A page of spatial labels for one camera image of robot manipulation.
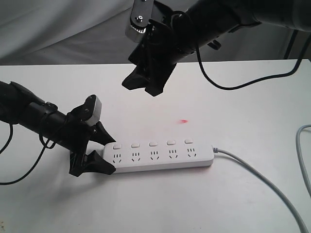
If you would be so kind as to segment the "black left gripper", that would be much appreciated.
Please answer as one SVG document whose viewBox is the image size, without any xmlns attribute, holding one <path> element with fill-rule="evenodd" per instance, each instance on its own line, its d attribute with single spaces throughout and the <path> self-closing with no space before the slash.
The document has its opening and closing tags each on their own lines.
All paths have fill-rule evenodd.
<svg viewBox="0 0 311 233">
<path fill-rule="evenodd" d="M 67 113 L 65 124 L 56 134 L 54 141 L 69 150 L 69 174 L 78 177 L 82 173 L 101 173 L 111 175 L 115 167 L 104 160 L 97 151 L 86 153 L 89 140 L 107 145 L 116 140 L 106 131 L 103 124 L 88 125 L 82 117 L 85 107 L 78 106 Z"/>
</svg>

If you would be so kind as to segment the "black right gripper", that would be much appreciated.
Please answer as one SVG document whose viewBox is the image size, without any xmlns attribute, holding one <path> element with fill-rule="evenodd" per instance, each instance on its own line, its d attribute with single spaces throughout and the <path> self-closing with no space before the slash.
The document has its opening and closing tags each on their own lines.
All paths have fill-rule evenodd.
<svg viewBox="0 0 311 233">
<path fill-rule="evenodd" d="M 154 1 L 146 32 L 128 58 L 135 69 L 123 80 L 123 87 L 145 88 L 153 97 L 163 93 L 176 63 L 194 53 L 193 10 L 193 6 L 184 12 L 173 10 Z"/>
</svg>

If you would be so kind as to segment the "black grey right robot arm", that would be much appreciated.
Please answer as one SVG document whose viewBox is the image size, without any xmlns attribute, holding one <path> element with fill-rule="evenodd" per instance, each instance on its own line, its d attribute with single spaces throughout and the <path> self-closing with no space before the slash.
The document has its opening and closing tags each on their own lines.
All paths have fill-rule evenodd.
<svg viewBox="0 0 311 233">
<path fill-rule="evenodd" d="M 175 11 L 156 0 L 133 3 L 126 36 L 137 44 L 129 56 L 135 69 L 122 82 L 128 90 L 143 88 L 151 96 L 163 92 L 176 64 L 217 38 L 242 28 L 272 24 L 311 30 L 308 0 L 199 0 L 187 11 Z"/>
</svg>

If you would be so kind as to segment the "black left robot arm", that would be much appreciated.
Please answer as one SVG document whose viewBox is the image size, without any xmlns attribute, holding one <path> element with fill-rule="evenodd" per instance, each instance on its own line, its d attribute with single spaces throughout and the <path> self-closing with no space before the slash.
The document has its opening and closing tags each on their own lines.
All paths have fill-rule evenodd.
<svg viewBox="0 0 311 233">
<path fill-rule="evenodd" d="M 96 151 L 86 154 L 90 141 L 106 145 L 114 139 L 103 127 L 100 116 L 102 103 L 96 95 L 67 114 L 55 104 L 45 102 L 24 86 L 16 83 L 0 83 L 0 119 L 11 125 L 21 125 L 39 135 L 43 145 L 47 138 L 70 151 L 69 173 L 80 176 L 95 172 L 111 175 L 115 167 Z"/>
</svg>

